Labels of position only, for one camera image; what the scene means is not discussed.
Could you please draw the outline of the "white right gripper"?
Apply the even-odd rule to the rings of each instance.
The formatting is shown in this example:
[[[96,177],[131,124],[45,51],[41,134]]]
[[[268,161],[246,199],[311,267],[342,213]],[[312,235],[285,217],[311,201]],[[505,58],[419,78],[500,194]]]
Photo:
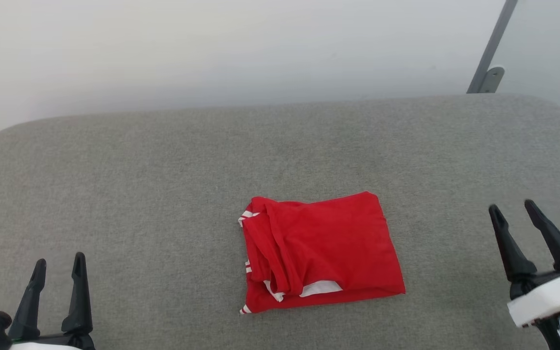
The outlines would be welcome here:
[[[526,199],[525,209],[553,258],[553,268],[560,272],[560,230],[540,210],[535,201]],[[509,232],[509,224],[496,204],[489,215],[507,281],[527,278],[537,273],[535,264],[523,254]],[[507,305],[518,328],[534,327],[543,336],[549,350],[560,350],[560,276],[533,288]]]

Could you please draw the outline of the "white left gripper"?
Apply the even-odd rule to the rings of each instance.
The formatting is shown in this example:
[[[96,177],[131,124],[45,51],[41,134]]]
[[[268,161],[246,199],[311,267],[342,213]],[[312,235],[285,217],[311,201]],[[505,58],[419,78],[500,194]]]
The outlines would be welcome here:
[[[12,341],[10,350],[95,350],[90,334],[93,319],[88,283],[87,262],[84,253],[76,252],[71,278],[73,288],[69,314],[61,325],[63,333],[40,336],[37,326],[40,294],[44,289],[46,261],[39,259],[18,305],[7,336]]]

